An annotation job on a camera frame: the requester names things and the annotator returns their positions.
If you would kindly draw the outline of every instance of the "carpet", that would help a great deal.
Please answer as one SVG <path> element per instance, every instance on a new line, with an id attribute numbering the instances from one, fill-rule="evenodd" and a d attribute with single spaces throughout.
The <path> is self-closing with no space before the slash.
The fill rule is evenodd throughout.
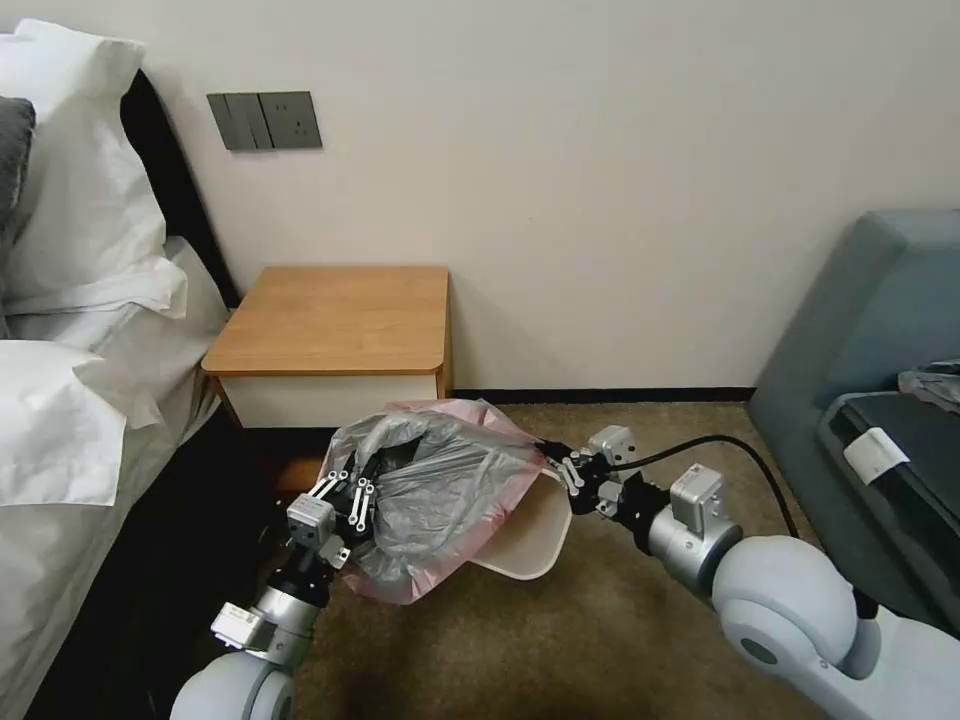
<path id="1" fill-rule="evenodd" d="M 619 424 L 634 430 L 641 453 L 707 433 L 762 450 L 738 403 L 503 410 L 523 429 L 573 446 Z M 696 448 L 646 477 L 668 487 L 695 461 L 724 474 L 730 512 L 746 534 L 785 534 L 763 476 L 736 448 Z M 467 564 L 407 607 L 336 583 L 316 632 L 297 676 L 300 720 L 823 717 L 747 665 L 709 607 L 636 550 L 626 530 L 595 516 L 574 518 L 556 566 L 538 580 Z"/>

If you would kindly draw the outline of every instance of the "nightstand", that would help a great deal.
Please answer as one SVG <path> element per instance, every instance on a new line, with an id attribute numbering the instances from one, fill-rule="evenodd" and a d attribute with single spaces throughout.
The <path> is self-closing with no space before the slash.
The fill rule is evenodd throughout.
<path id="1" fill-rule="evenodd" d="M 202 367 L 245 428 L 340 427 L 450 392 L 443 267 L 271 267 Z"/>

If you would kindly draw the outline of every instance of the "gray switch plate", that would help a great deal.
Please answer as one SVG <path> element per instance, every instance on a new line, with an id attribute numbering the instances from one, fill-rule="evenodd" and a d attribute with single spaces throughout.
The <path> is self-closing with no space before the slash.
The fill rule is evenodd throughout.
<path id="1" fill-rule="evenodd" d="M 269 150 L 273 147 L 263 109 L 256 93 L 230 93 L 226 95 L 227 109 L 233 119 L 233 127 L 240 134 L 243 150 Z"/>
<path id="2" fill-rule="evenodd" d="M 309 92 L 260 93 L 260 106 L 273 147 L 278 150 L 323 147 Z"/>
<path id="3" fill-rule="evenodd" d="M 272 150 L 273 142 L 256 93 L 207 95 L 228 150 Z"/>

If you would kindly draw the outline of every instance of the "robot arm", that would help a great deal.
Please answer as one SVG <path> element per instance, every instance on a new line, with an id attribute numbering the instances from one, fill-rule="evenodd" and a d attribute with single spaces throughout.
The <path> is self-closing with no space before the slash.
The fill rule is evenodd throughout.
<path id="1" fill-rule="evenodd" d="M 545 450 L 573 511 L 592 506 L 627 527 L 639 549 L 712 605 L 724 636 L 754 667 L 836 718 L 960 717 L 960 643 L 879 606 L 802 540 L 742 539 L 718 473 L 694 465 L 663 492 L 617 470 L 636 459 L 636 445 L 616 426 L 580 452 L 563 456 L 558 447 Z"/>
<path id="2" fill-rule="evenodd" d="M 960 717 L 960 643 L 899 618 L 858 593 L 813 546 L 793 537 L 743 539 L 723 478 L 694 465 L 669 491 L 623 467 L 638 460 L 627 428 L 611 426 L 572 451 L 543 443 L 574 514 L 627 528 L 638 549 L 713 607 L 733 648 L 836 718 Z M 369 538 L 377 463 L 356 483 L 322 478 L 288 509 L 286 565 L 256 606 L 227 604 L 211 629 L 241 652 L 218 658 L 184 686 L 173 720 L 282 720 L 291 676 L 313 637 L 336 570 Z"/>

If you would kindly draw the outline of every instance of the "black headboard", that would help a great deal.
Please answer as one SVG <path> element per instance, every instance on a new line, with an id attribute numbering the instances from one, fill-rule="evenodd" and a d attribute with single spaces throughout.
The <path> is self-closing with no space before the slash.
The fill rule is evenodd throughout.
<path id="1" fill-rule="evenodd" d="M 240 295 L 210 227 L 193 173 L 157 91 L 143 71 L 137 72 L 123 96 L 120 119 L 147 169 L 153 194 L 167 220 L 167 235 L 186 238 L 216 281 L 227 307 L 237 307 Z"/>

